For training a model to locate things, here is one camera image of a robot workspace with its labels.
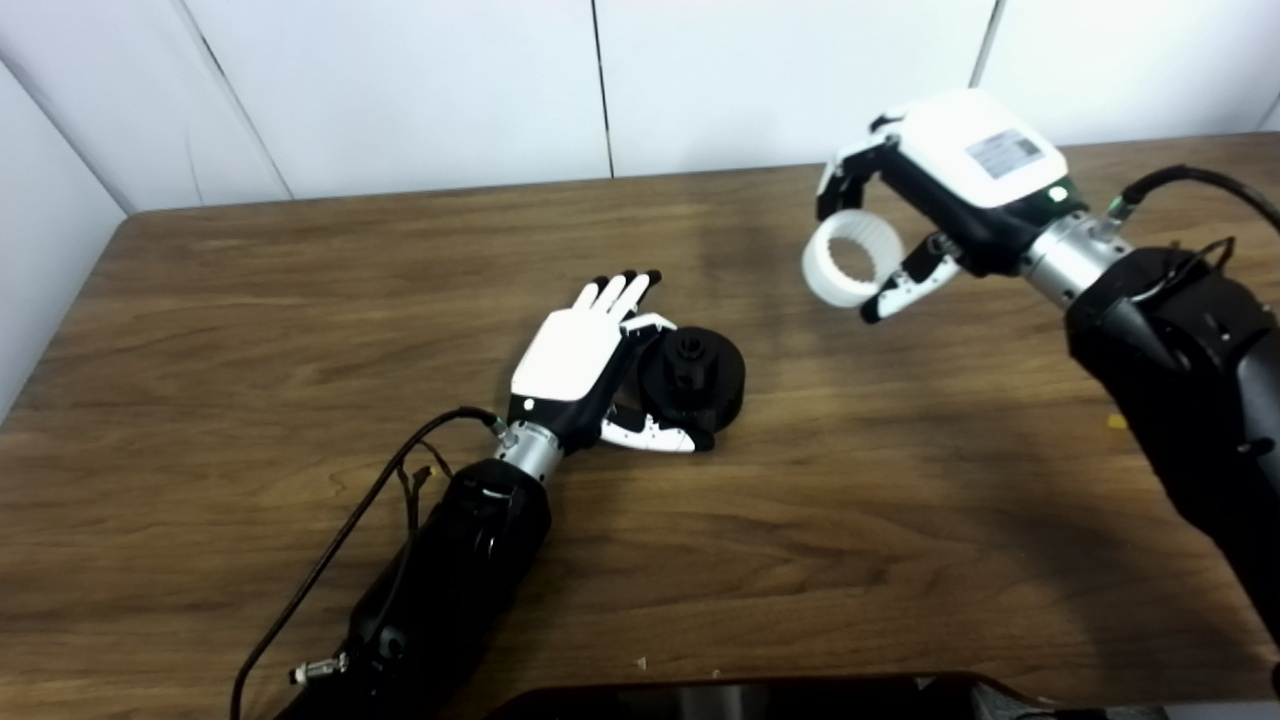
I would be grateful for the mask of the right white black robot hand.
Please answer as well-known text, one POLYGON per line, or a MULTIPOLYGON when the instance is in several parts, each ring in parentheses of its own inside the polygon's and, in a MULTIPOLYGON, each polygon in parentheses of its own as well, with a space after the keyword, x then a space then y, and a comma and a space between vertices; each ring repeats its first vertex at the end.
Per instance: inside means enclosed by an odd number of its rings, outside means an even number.
POLYGON ((938 94, 882 114, 826 164, 815 218, 859 242, 876 277, 860 299, 836 293, 833 279, 815 292, 876 324, 960 272, 1021 274, 1043 234, 1087 210, 1066 158, 1042 133, 980 90, 938 94), (873 179, 934 224, 913 251, 865 209, 873 179))

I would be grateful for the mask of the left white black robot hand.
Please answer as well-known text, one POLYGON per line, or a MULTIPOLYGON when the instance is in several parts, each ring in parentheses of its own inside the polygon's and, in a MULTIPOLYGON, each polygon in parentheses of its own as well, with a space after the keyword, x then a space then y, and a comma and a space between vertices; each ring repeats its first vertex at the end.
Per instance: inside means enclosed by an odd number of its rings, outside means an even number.
POLYGON ((660 281, 659 270, 600 275, 571 305, 548 314, 512 375, 509 424, 539 428, 566 456, 599 441, 662 454, 713 450, 710 432, 617 400, 641 351, 677 328, 640 310, 660 281))

